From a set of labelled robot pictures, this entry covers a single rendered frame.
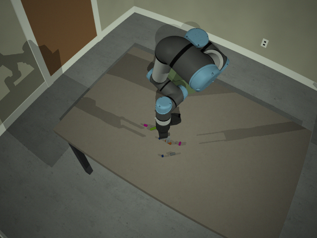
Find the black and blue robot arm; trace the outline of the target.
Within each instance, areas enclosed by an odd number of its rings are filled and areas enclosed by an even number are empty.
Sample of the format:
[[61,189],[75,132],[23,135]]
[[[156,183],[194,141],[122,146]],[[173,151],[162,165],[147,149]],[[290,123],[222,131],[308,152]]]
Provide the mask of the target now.
[[224,71],[230,62],[209,41],[208,34],[200,28],[190,29],[184,37],[163,38],[156,46],[155,57],[154,68],[148,72],[147,78],[165,95],[157,99],[155,106],[156,118],[162,122],[170,119],[171,112],[188,95],[184,86],[176,86],[168,78],[171,68],[192,89],[201,92]]

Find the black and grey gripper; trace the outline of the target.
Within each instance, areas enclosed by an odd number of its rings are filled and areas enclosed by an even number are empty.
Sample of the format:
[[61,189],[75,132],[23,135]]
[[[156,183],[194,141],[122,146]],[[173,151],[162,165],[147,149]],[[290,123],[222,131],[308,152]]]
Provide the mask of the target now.
[[178,113],[171,113],[171,117],[168,121],[159,121],[156,117],[156,129],[158,130],[160,139],[166,139],[166,143],[170,143],[170,136],[168,136],[168,130],[170,126],[181,123],[181,117]]

